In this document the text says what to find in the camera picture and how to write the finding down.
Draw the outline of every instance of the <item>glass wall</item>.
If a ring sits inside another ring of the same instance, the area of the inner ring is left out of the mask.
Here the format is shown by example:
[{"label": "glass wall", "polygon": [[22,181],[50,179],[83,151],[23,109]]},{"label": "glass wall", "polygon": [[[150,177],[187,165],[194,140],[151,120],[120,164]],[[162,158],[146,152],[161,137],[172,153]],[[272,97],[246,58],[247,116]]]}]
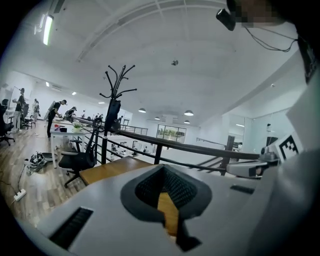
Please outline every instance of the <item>glass wall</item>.
[{"label": "glass wall", "polygon": [[168,141],[184,143],[187,129],[158,124],[156,137]]}]

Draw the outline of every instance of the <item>table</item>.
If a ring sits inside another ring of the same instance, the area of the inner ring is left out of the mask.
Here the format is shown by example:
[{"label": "table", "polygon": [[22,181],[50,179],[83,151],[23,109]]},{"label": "table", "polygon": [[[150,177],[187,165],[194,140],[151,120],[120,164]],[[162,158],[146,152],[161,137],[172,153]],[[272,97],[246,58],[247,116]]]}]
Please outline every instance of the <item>table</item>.
[{"label": "table", "polygon": [[72,123],[67,121],[67,120],[62,120],[62,121],[57,121],[57,118],[54,118],[52,120],[52,123],[55,125],[60,125],[60,126],[72,126]]},{"label": "table", "polygon": [[[152,166],[153,164],[136,159],[132,156],[126,156],[118,160],[102,164],[97,167],[80,171],[80,176],[86,185],[97,181],[125,174],[127,172]],[[176,236],[178,231],[179,211],[172,202],[168,193],[161,193],[159,196],[157,209],[164,214],[165,229],[170,236]]]},{"label": "table", "polygon": [[[51,155],[52,155],[53,167],[57,168],[56,157],[55,157],[55,143],[54,143],[55,137],[72,136],[72,137],[75,137],[76,140],[78,139],[78,137],[81,137],[81,139],[82,139],[81,151],[84,152],[85,151],[85,135],[86,135],[86,133],[83,131],[74,132],[73,131],[74,127],[72,126],[72,123],[67,120],[56,121],[55,119],[53,119],[52,123],[53,123],[53,125],[51,126],[51,129],[50,129]],[[61,132],[60,130],[55,130],[55,125],[65,126],[66,132]]]},{"label": "table", "polygon": [[84,183],[89,185],[106,178],[114,177],[147,166],[152,166],[152,164],[136,159],[132,156],[126,156],[97,167],[80,171],[80,176]]}]

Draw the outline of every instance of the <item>wall light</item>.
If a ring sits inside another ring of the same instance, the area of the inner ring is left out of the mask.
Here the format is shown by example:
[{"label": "wall light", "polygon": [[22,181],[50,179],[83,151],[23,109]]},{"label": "wall light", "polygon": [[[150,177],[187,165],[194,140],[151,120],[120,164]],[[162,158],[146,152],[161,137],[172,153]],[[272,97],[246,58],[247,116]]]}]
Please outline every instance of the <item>wall light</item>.
[{"label": "wall light", "polygon": [[54,17],[52,17],[51,15],[48,15],[45,20],[44,33],[43,33],[43,43],[46,46],[48,45],[50,29],[51,29],[51,25],[52,25],[53,20],[54,20]]},{"label": "wall light", "polygon": [[184,114],[186,116],[193,116],[194,115],[194,113],[191,110],[187,110]]}]

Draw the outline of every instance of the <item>wooden floor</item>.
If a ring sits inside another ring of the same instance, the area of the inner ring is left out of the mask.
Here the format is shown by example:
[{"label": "wooden floor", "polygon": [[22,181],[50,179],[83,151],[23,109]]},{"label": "wooden floor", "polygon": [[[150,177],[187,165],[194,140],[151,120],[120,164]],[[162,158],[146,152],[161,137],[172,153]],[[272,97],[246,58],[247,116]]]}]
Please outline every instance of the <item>wooden floor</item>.
[{"label": "wooden floor", "polygon": [[[50,152],[50,142],[47,138],[46,122],[41,120],[38,120],[36,128],[10,136],[15,138],[15,142],[10,142],[11,146],[8,146],[6,141],[0,143],[0,180],[11,184],[17,190],[24,159],[30,159],[36,151]],[[25,189],[26,195],[20,201],[13,202],[15,193],[10,185],[0,182],[0,191],[13,215],[34,226],[56,206],[85,187],[82,180],[77,178],[65,188],[64,183],[72,174],[67,176],[59,167],[54,169],[52,162],[48,162],[42,170],[30,176],[26,170],[25,167],[20,179],[20,189]]]}]

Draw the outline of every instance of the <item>person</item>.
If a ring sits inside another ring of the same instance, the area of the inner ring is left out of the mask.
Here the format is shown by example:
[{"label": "person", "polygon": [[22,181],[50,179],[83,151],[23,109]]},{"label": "person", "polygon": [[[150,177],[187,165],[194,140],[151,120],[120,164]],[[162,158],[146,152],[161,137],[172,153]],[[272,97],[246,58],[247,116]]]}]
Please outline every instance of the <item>person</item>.
[{"label": "person", "polygon": [[241,152],[241,151],[242,151],[242,142],[240,142],[238,145],[238,152]]},{"label": "person", "polygon": [[73,106],[71,109],[65,112],[64,119],[72,123],[73,121],[72,116],[75,116],[74,114],[75,111],[77,111],[77,107]]},{"label": "person", "polygon": [[56,102],[53,105],[53,108],[50,110],[49,116],[48,116],[48,127],[46,129],[46,134],[48,135],[48,138],[51,138],[51,133],[50,133],[50,129],[51,129],[51,125],[52,125],[52,121],[54,120],[55,116],[58,115],[60,118],[62,118],[62,114],[58,113],[58,110],[60,108],[61,105],[65,105],[67,104],[67,101],[64,99],[62,101]]},{"label": "person", "polygon": [[121,125],[121,120],[124,116],[122,115],[121,117],[118,118],[118,123]]},{"label": "person", "polygon": [[12,100],[13,103],[16,103],[14,116],[13,116],[13,125],[14,125],[13,132],[18,132],[20,130],[20,117],[21,117],[21,113],[22,113],[24,105],[25,105],[24,93],[25,93],[25,88],[21,88],[19,99]]},{"label": "person", "polygon": [[36,98],[34,99],[34,103],[32,104],[32,109],[33,109],[34,122],[37,122],[40,108],[39,108],[39,101]]}]

